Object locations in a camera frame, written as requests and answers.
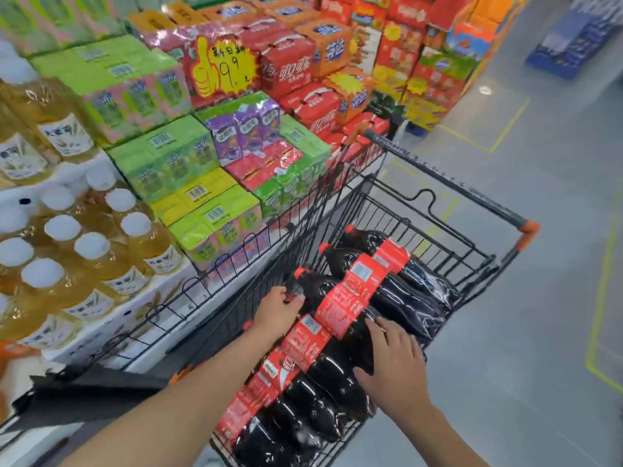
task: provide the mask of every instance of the gray floor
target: gray floor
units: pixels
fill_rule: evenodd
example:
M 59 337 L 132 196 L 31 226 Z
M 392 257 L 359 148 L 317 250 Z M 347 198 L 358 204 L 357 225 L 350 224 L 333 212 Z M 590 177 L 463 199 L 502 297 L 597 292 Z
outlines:
M 437 128 L 421 144 L 412 136 L 401 144 L 543 226 L 529 249 L 428 350 L 432 400 L 492 466 L 618 467 L 623 458 L 623 291 L 616 288 L 623 239 L 614 243 L 596 361 L 612 384 L 584 365 L 623 171 L 623 87 L 616 79 L 623 39 L 573 82 L 523 65 L 568 4 L 532 0 L 479 82 L 492 94 L 475 88 L 460 102 L 444 121 L 454 133 Z M 508 134 L 486 152 L 522 107 Z M 445 196 L 437 212 L 446 213 L 448 223 L 487 252 L 511 246 L 517 233 L 509 226 L 406 169 L 411 173 L 390 162 L 381 178 L 404 192 L 430 182 Z M 381 414 L 335 463 L 353 465 L 424 463 Z

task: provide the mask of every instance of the large black soda bottle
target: large black soda bottle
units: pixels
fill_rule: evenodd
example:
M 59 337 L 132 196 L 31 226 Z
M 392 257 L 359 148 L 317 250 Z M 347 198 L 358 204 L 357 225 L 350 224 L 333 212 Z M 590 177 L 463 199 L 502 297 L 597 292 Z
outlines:
M 382 231 L 364 231 L 352 224 L 346 228 L 341 242 L 344 247 L 364 251 L 389 270 L 396 272 L 411 287 L 431 295 L 445 306 L 446 315 L 452 312 L 452 303 L 458 298 L 458 290 L 448 281 L 434 273 L 404 247 L 399 246 Z
M 324 440 L 334 443 L 344 435 L 349 421 L 346 412 L 301 372 L 281 348 L 276 347 L 266 356 L 257 373 L 282 393 Z
M 275 426 L 278 440 L 295 448 L 301 467 L 309 465 L 322 448 L 322 439 L 307 419 L 297 412 L 261 371 L 254 373 L 247 388 L 264 406 L 256 417 L 265 421 L 265 425 Z
M 376 406 L 354 378 L 353 368 L 339 346 L 328 330 L 305 314 L 285 335 L 281 350 L 350 418 L 362 422 L 374 415 Z
M 336 249 L 327 243 L 320 252 L 331 274 L 369 301 L 385 318 L 400 324 L 421 344 L 431 342 L 445 324 L 444 312 L 434 298 L 413 290 L 394 272 L 355 249 Z
M 216 435 L 245 467 L 300 465 L 296 451 L 280 441 L 261 412 L 263 401 L 243 386 L 216 427 Z
M 366 318 L 373 321 L 379 314 L 340 279 L 302 267 L 294 272 L 305 294 L 310 314 L 341 341 L 344 353 L 353 365 L 369 374 L 374 372 L 374 355 Z

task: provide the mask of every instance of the person's left hand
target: person's left hand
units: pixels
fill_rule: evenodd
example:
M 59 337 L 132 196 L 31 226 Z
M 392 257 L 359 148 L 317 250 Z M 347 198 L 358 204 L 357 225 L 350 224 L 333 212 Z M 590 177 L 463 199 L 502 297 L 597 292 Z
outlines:
M 272 342 L 285 335 L 292 327 L 294 320 L 305 302 L 305 296 L 299 295 L 290 303 L 285 303 L 286 289 L 284 286 L 274 286 L 270 289 L 253 319 L 253 330 L 269 337 Z

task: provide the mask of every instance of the purple juice box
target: purple juice box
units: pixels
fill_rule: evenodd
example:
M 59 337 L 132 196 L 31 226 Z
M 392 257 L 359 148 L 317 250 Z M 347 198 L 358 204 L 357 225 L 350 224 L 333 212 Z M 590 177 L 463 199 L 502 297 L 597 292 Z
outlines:
M 238 129 L 233 114 L 222 114 L 203 123 L 212 133 L 214 148 L 222 166 L 242 158 L 242 148 L 238 143 Z
M 259 152 L 263 144 L 259 115 L 255 105 L 241 104 L 234 118 L 238 124 L 238 144 L 242 148 L 243 155 L 248 156 L 252 152 Z
M 269 98 L 262 101 L 257 107 L 260 116 L 260 135 L 264 142 L 273 142 L 281 139 L 281 120 L 279 118 L 279 104 Z

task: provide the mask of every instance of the person's right hand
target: person's right hand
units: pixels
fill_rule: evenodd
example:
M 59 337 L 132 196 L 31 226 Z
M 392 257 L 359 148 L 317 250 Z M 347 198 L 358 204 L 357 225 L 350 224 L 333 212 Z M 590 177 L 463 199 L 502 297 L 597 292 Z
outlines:
M 387 416 L 400 424 L 428 410 L 424 357 L 416 338 L 393 321 L 366 319 L 374 351 L 374 375 L 355 367 L 354 375 Z

